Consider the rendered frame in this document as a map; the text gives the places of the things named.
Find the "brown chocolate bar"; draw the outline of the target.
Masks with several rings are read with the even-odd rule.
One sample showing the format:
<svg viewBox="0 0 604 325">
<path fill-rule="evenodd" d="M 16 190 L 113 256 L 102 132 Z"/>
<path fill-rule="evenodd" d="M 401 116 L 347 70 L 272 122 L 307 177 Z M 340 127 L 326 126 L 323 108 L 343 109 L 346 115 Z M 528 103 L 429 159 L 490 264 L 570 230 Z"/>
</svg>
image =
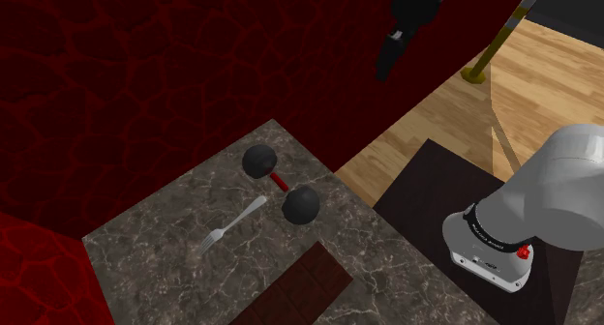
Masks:
<svg viewBox="0 0 604 325">
<path fill-rule="evenodd" d="M 352 281 L 315 242 L 228 325 L 313 325 Z"/>
</svg>

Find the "silver fork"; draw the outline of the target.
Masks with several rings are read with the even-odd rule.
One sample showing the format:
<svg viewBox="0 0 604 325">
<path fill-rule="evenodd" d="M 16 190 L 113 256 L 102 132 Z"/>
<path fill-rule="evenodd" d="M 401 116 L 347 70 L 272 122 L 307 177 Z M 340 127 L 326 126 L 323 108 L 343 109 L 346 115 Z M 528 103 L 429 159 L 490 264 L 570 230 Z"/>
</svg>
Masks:
<svg viewBox="0 0 604 325">
<path fill-rule="evenodd" d="M 225 233 L 229 231 L 232 227 L 242 221 L 244 218 L 252 214 L 255 210 L 260 208 L 263 204 L 267 202 L 267 197 L 264 195 L 256 198 L 251 204 L 249 204 L 243 212 L 241 212 L 233 221 L 231 221 L 228 225 L 223 228 L 216 228 L 212 230 L 206 238 L 202 241 L 199 253 L 204 254 L 207 252 L 216 242 L 221 240 Z"/>
</svg>

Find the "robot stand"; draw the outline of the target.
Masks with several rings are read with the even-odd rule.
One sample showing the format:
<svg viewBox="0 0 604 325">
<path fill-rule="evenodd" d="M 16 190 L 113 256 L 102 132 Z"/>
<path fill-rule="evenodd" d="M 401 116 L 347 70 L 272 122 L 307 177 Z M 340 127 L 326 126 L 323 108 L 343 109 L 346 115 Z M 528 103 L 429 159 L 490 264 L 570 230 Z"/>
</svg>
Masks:
<svg viewBox="0 0 604 325">
<path fill-rule="evenodd" d="M 570 325 L 569 304 L 582 253 L 533 241 L 528 283 L 508 293 L 454 264 L 444 219 L 494 192 L 502 181 L 426 140 L 375 204 L 375 211 L 438 268 L 430 296 L 450 325 Z"/>
</svg>

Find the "yellow and grey pole stand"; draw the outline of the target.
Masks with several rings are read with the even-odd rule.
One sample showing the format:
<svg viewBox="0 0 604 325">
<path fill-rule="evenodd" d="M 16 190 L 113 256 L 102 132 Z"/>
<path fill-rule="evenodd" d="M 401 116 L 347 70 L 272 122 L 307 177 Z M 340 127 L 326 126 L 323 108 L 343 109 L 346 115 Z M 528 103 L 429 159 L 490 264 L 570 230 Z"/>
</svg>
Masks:
<svg viewBox="0 0 604 325">
<path fill-rule="evenodd" d="M 513 14 L 507 19 L 505 24 L 501 27 L 498 34 L 495 36 L 493 41 L 485 49 L 479 60 L 470 68 L 465 67 L 460 71 L 462 78 L 472 84 L 483 83 L 486 79 L 486 75 L 483 73 L 487 65 L 496 55 L 498 50 L 501 48 L 503 43 L 512 34 L 514 29 L 519 25 L 521 20 L 527 15 L 531 7 L 537 0 L 522 0 L 519 6 L 515 9 Z"/>
</svg>

